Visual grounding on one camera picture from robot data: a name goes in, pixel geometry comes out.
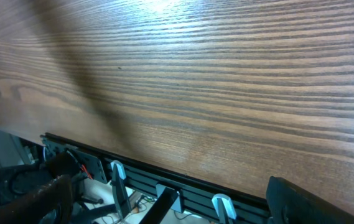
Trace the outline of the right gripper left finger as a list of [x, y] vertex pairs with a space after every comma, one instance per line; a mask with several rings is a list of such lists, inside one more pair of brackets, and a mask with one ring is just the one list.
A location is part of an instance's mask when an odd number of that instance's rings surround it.
[[0, 223], [39, 223], [60, 209], [59, 223], [68, 223], [73, 210], [72, 181], [61, 175], [21, 198], [0, 207]]

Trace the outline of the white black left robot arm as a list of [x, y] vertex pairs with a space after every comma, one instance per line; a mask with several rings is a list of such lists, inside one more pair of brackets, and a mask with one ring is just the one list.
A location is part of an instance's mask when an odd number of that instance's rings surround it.
[[101, 161], [67, 150], [41, 164], [0, 169], [0, 223], [69, 223], [84, 180], [106, 182]]

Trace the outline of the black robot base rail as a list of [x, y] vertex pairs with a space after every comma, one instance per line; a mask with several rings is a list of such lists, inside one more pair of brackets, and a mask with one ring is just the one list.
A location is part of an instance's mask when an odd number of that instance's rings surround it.
[[116, 208], [122, 215], [131, 208], [127, 189], [157, 199], [161, 212], [188, 211], [217, 223], [268, 223], [271, 212], [265, 199], [184, 176], [160, 167], [105, 152], [53, 134], [42, 137], [54, 156], [69, 154], [92, 179], [111, 183]]

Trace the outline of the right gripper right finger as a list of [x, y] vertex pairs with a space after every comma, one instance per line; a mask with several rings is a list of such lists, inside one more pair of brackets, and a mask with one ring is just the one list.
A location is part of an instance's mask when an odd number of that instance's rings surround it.
[[266, 200], [273, 224], [354, 224], [354, 215], [281, 177], [270, 177]]

